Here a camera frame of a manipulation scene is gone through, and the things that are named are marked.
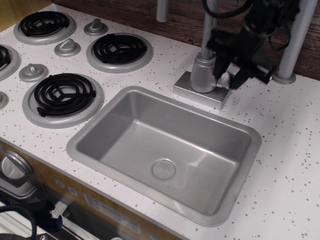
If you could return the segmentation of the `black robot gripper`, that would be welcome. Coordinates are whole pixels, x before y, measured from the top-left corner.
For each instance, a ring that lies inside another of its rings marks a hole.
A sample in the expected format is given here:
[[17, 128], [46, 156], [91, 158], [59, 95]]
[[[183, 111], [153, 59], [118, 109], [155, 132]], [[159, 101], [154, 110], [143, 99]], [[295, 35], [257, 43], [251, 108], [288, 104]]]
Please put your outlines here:
[[213, 75], [216, 80], [233, 63], [239, 67], [239, 71], [231, 81], [230, 89], [239, 89], [249, 78], [257, 78], [268, 84], [278, 66], [265, 51], [266, 38], [254, 33], [245, 23], [238, 34], [212, 30], [206, 46], [215, 52]]

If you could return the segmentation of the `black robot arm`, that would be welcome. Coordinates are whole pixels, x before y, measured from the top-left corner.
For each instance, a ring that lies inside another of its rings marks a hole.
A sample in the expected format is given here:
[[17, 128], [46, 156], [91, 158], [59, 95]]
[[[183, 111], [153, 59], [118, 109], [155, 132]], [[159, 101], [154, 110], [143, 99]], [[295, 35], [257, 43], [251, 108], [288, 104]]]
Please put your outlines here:
[[239, 33], [212, 30], [206, 46], [215, 52], [213, 78], [221, 88], [236, 90], [249, 78], [267, 84], [278, 65], [265, 51], [265, 41], [272, 39], [276, 28], [283, 28], [287, 41], [291, 40], [289, 22], [300, 12], [298, 0], [247, 0], [229, 12], [217, 12], [207, 1], [202, 5], [211, 17], [226, 19], [247, 12]]

